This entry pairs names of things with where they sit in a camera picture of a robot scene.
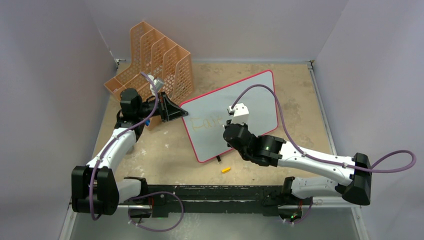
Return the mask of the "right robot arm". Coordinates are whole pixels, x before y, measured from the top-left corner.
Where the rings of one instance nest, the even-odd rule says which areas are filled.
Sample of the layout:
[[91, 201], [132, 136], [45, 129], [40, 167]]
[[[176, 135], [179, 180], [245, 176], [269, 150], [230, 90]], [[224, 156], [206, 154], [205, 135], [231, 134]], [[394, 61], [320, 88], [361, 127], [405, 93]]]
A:
[[316, 196], [341, 196], [360, 206], [371, 203], [371, 165], [363, 153], [349, 157], [313, 151], [312, 157], [307, 157], [306, 148], [297, 150], [291, 142], [272, 135], [255, 136], [246, 124], [225, 125], [223, 139], [245, 161], [261, 167], [288, 167], [318, 175], [294, 178], [283, 187], [280, 196], [288, 204]]

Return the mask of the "yellow marker cap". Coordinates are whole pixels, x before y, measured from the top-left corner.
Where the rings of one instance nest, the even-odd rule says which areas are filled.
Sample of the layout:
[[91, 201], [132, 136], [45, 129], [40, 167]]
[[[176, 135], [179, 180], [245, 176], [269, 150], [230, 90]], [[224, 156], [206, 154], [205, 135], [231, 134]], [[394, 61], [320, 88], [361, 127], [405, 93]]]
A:
[[227, 167], [227, 168], [222, 169], [221, 170], [221, 173], [222, 174], [225, 174], [225, 173], [228, 173], [230, 170], [231, 170], [231, 168], [230, 167]]

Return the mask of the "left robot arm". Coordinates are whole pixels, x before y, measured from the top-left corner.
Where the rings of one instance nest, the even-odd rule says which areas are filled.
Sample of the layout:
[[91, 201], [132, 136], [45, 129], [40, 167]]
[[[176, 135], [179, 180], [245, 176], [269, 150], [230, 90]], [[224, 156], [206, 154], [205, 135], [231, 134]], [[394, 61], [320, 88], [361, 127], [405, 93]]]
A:
[[119, 164], [142, 135], [146, 122], [159, 116], [170, 122], [188, 116], [167, 94], [156, 92], [143, 100], [134, 88], [120, 93], [120, 107], [110, 139], [86, 165], [71, 172], [71, 207], [76, 213], [91, 214], [94, 220], [113, 215], [120, 203], [132, 200], [138, 205], [149, 199], [148, 184], [143, 177], [126, 177], [117, 182]]

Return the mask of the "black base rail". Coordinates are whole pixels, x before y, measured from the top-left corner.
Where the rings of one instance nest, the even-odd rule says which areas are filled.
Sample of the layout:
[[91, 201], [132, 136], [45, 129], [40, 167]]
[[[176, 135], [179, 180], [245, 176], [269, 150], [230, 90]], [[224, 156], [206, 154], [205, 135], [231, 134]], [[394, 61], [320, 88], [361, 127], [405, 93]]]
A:
[[300, 199], [285, 185], [164, 185], [149, 184], [128, 202], [147, 205], [152, 217], [170, 213], [261, 214], [298, 219], [312, 198]]

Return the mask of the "pink framed whiteboard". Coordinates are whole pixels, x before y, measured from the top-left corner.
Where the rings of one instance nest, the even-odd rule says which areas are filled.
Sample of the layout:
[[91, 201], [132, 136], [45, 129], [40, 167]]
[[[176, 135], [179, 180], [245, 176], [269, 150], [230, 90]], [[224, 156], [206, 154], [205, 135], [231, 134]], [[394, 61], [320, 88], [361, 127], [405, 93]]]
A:
[[207, 162], [231, 150], [223, 139], [224, 125], [231, 119], [228, 107], [241, 93], [252, 87], [238, 101], [248, 111], [248, 129], [255, 135], [265, 135], [278, 126], [278, 110], [274, 96], [263, 86], [274, 89], [274, 75], [265, 70], [183, 102], [188, 112], [182, 121], [199, 163]]

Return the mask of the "clear plastic jar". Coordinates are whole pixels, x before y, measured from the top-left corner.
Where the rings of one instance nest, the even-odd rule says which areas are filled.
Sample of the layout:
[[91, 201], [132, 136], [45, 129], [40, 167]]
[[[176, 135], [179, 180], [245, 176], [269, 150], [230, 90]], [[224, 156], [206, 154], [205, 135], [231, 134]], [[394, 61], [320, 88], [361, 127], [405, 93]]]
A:
[[151, 125], [151, 119], [146, 120], [146, 121], [144, 122], [144, 125], [145, 125], [146, 127], [149, 127], [149, 126]]

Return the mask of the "orange plastic file organizer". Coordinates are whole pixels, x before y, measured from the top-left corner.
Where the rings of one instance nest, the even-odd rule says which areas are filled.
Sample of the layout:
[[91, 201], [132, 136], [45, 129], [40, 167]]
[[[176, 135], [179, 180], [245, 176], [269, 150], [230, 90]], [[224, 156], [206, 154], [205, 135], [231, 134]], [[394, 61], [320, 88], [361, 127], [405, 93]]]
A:
[[195, 90], [192, 55], [145, 21], [130, 29], [130, 65], [104, 86], [117, 100], [121, 92], [136, 89], [143, 99], [152, 96], [145, 73], [164, 82], [162, 91], [177, 105]]

